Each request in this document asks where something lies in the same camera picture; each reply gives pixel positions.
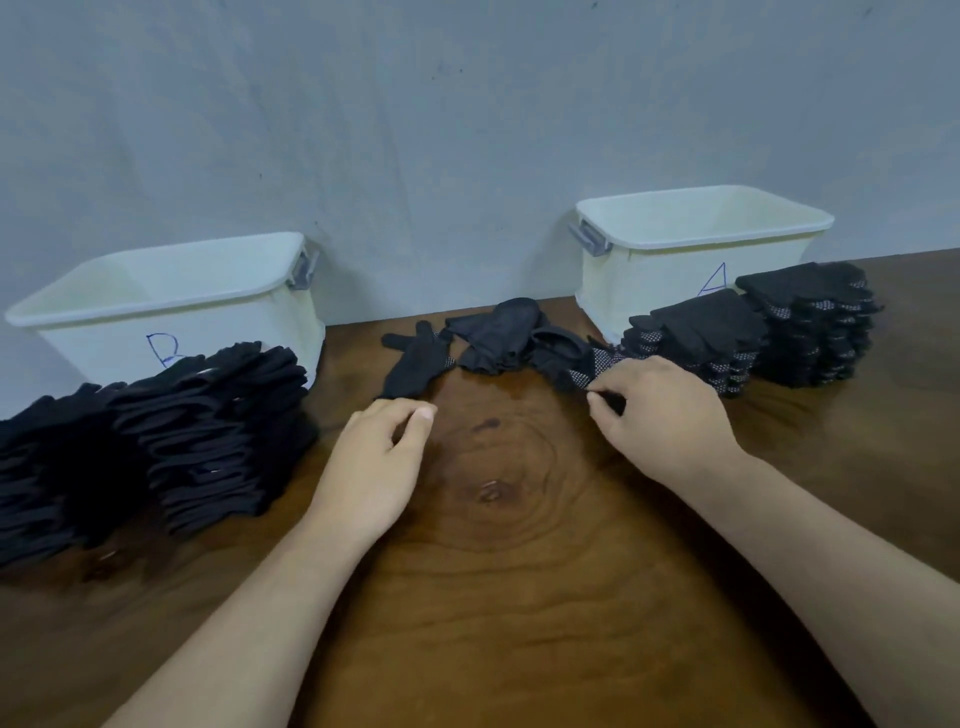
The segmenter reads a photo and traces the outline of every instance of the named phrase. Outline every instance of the finger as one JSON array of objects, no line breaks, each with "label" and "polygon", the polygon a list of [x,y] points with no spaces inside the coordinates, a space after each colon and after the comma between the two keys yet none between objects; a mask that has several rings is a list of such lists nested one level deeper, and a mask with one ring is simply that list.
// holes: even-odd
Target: finger
[{"label": "finger", "polygon": [[394,447],[394,451],[408,450],[417,454],[422,453],[426,440],[430,436],[430,429],[433,427],[434,414],[434,407],[428,404],[422,404],[414,410],[403,431],[403,437]]},{"label": "finger", "polygon": [[597,423],[597,427],[609,441],[613,442],[616,429],[620,425],[620,418],[610,409],[610,406],[596,392],[587,392],[587,402],[590,405],[590,416]]},{"label": "finger", "polygon": [[361,412],[360,414],[361,414],[361,415],[375,415],[377,412],[379,412],[381,409],[383,409],[384,407],[386,407],[386,406],[387,406],[388,404],[390,404],[392,401],[393,401],[393,400],[373,400],[373,402],[371,402],[371,404],[367,407],[367,409],[365,409],[365,410],[364,410],[363,412]]},{"label": "finger", "polygon": [[587,389],[590,392],[616,392],[625,395],[627,390],[636,382],[636,378],[643,372],[643,361],[639,359],[624,359],[601,373],[592,381]]},{"label": "finger", "polygon": [[376,422],[376,427],[384,437],[391,440],[394,430],[406,421],[418,407],[432,407],[432,404],[417,400],[390,400],[375,413],[367,417]]},{"label": "finger", "polygon": [[346,432],[346,431],[349,430],[351,427],[353,427],[353,424],[354,424],[357,420],[360,419],[360,416],[361,416],[362,414],[363,414],[363,412],[354,412],[352,415],[350,415],[350,419],[347,420],[347,424],[344,425],[344,432]]},{"label": "finger", "polygon": [[642,377],[652,372],[662,371],[664,368],[676,366],[676,364],[661,356],[651,356],[647,359],[624,359],[598,376],[587,386],[587,389],[590,392],[616,392],[618,395],[626,396],[627,392]]}]

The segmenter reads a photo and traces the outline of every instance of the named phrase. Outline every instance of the gray bin handle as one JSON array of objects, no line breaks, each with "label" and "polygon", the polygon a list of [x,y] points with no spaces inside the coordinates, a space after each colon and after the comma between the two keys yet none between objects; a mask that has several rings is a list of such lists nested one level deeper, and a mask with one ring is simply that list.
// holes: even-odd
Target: gray bin handle
[{"label": "gray bin handle", "polygon": [[593,257],[606,255],[613,247],[613,243],[586,220],[581,220],[580,225],[567,223],[566,228],[570,231],[571,235],[577,238],[577,241],[584,247],[584,250]]},{"label": "gray bin handle", "polygon": [[294,269],[290,272],[290,278],[287,279],[287,286],[295,291],[310,290],[310,282],[313,280],[313,272],[317,268],[319,258],[320,251],[316,248],[300,251],[300,257],[294,263]]}]

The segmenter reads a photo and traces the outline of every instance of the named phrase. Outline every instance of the wooden table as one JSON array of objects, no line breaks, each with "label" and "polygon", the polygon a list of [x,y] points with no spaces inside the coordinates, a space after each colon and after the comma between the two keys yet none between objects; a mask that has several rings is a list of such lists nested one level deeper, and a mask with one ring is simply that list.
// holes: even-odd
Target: wooden table
[{"label": "wooden table", "polygon": [[[888,309],[858,377],[800,391],[755,380],[729,403],[737,437],[960,579],[960,251],[862,264]],[[592,331],[571,299],[543,308]],[[413,321],[329,330],[307,401],[321,442],[263,518],[180,545],[134,524],[92,553],[8,573],[0,724],[95,726],[136,690],[297,520],[396,360],[381,333]],[[431,398],[420,486],[341,599],[293,724],[868,723],[772,590],[602,440],[582,399],[532,372],[459,370]]]}]

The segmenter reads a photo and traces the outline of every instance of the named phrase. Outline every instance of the white plastic bin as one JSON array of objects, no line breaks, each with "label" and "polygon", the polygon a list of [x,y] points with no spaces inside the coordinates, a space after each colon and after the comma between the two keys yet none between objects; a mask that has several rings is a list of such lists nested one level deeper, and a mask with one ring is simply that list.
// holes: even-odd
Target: white plastic bin
[{"label": "white plastic bin", "polygon": [[577,203],[584,246],[577,303],[619,343],[631,316],[797,265],[833,216],[754,187],[724,184]]},{"label": "white plastic bin", "polygon": [[298,232],[202,240],[94,258],[7,311],[88,381],[153,376],[241,341],[290,347],[313,384],[324,343]]}]

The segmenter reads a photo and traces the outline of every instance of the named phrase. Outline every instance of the stack of black gloves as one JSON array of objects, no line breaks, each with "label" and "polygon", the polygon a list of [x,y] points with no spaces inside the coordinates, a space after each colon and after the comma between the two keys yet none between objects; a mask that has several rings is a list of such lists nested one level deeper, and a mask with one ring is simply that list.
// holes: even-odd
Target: stack of black gloves
[{"label": "stack of black gloves", "polygon": [[850,263],[806,263],[740,276],[736,285],[770,329],[756,375],[787,387],[853,376],[880,310],[862,270]]},{"label": "stack of black gloves", "polygon": [[305,382],[293,352],[256,342],[181,359],[116,394],[113,427],[147,459],[171,532],[258,516],[282,493],[317,438],[300,410]]},{"label": "stack of black gloves", "polygon": [[142,504],[136,453],[110,428],[114,392],[85,384],[0,423],[0,566],[96,546]]},{"label": "stack of black gloves", "polygon": [[149,499],[193,533],[259,515],[317,438],[288,349],[237,344],[0,422],[0,566],[101,544]]},{"label": "stack of black gloves", "polygon": [[631,358],[662,356],[692,372],[722,397],[736,397],[750,378],[767,333],[730,288],[634,316],[620,349]]}]

